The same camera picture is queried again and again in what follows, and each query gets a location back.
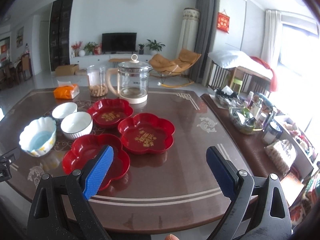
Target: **red plate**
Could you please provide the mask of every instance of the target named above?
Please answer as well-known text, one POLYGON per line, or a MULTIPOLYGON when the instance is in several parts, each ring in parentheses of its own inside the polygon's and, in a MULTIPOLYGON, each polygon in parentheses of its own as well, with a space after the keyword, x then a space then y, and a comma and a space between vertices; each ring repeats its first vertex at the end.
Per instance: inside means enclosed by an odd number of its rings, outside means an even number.
POLYGON ((124 99, 102 99, 94 103, 87 111, 93 121, 101 128, 115 128, 118 123, 130 117, 133 109, 124 99))
POLYGON ((99 188, 106 189, 113 180, 121 179, 129 169, 130 158, 122 149, 120 139, 112 134, 88 134, 76 139, 62 160, 62 168, 66 174, 75 169, 82 169, 88 160, 93 159, 102 146, 110 145, 114 151, 113 162, 99 188))
POLYGON ((164 153, 173 144, 174 125, 154 114, 141 113, 118 125, 124 148, 133 154, 164 153))

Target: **red cloth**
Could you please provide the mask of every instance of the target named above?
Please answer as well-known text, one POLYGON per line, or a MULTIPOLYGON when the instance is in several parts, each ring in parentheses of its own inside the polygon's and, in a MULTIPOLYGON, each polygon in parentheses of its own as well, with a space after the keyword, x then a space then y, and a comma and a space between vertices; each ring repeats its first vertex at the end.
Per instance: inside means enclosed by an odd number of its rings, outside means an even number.
POLYGON ((263 65, 266 69, 271 70, 273 77, 271 78, 270 92, 277 92, 279 87, 278 87, 278 78, 277 78, 276 72, 269 66, 267 62, 265 62, 261 58, 254 57, 254 56, 250 58, 253 59, 255 62, 258 62, 259 64, 263 65))

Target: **ceiling light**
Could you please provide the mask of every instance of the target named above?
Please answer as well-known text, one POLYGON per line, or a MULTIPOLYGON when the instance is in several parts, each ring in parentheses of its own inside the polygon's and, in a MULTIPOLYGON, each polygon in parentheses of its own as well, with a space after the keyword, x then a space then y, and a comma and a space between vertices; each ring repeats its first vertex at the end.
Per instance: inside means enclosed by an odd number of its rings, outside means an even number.
POLYGON ((297 2, 298 5, 306 6, 303 0, 295 0, 295 1, 297 2))

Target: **white curtain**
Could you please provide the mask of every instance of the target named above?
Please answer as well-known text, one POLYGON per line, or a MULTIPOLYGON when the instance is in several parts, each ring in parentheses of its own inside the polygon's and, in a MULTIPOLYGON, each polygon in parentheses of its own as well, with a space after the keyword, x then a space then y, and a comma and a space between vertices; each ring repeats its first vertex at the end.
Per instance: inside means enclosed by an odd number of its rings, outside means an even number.
POLYGON ((275 69, 281 50, 282 23, 281 12, 266 10, 266 28, 261 59, 275 69))

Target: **teapot lid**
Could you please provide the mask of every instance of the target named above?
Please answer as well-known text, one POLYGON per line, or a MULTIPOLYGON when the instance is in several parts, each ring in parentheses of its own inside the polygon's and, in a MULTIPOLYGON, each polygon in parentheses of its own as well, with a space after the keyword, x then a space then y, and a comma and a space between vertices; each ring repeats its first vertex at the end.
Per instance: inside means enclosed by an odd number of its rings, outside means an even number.
POLYGON ((148 68, 150 64, 143 61, 138 61, 138 56, 133 54, 131 60, 127 62, 121 62, 118 64, 120 68, 148 68))

